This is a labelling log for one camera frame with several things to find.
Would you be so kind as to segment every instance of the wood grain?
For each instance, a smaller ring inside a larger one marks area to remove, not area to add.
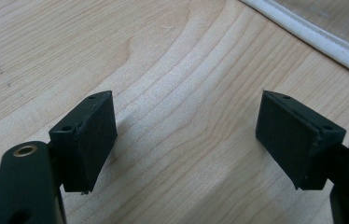
[[[255,138],[262,90],[343,126],[349,70],[235,1],[0,1],[0,158],[112,90],[119,138],[69,223],[331,223]]]

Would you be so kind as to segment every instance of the wooden table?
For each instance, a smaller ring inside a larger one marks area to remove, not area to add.
[[[0,1],[0,158],[89,94],[119,137],[69,223],[331,223],[255,138],[262,90],[343,126],[349,70],[236,0]]]

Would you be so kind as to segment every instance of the wood grain pattern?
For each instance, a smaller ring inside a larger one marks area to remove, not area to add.
[[[255,138],[262,90],[347,129],[349,70],[235,1],[0,1],[0,158],[112,90],[119,138],[69,223],[331,223]]]

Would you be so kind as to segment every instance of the metal screw head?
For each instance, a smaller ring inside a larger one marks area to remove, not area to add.
[[[32,153],[37,151],[37,146],[35,145],[27,145],[27,146],[23,146],[20,148],[17,148],[17,150],[14,151],[14,156],[15,157],[25,157],[25,156],[29,156]]]

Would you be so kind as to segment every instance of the light wood tabletop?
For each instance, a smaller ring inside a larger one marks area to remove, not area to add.
[[[68,223],[332,223],[255,137],[263,90],[347,130],[349,70],[236,0],[0,1],[0,159],[113,91],[119,137]]]

